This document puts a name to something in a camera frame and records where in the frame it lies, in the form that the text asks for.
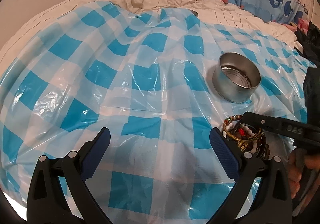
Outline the person's right hand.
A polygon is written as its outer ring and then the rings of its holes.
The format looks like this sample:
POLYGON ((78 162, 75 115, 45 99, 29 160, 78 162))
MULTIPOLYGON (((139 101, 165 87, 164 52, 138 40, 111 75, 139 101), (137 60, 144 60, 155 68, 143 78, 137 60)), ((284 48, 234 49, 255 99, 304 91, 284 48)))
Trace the person's right hand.
MULTIPOLYGON (((287 165, 287 176, 289 179, 289 186, 291 190, 291 198, 294 199, 300 190, 300 181, 302 178, 302 171, 296 166, 297 155, 300 149, 296 148, 289 155, 289 162, 287 165)), ((305 155, 304 165, 315 171, 319 171, 319 154, 317 155, 305 155)), ((319 177, 313 184, 305 197, 305 204, 308 205, 314 197, 316 191, 319 188, 319 177)))

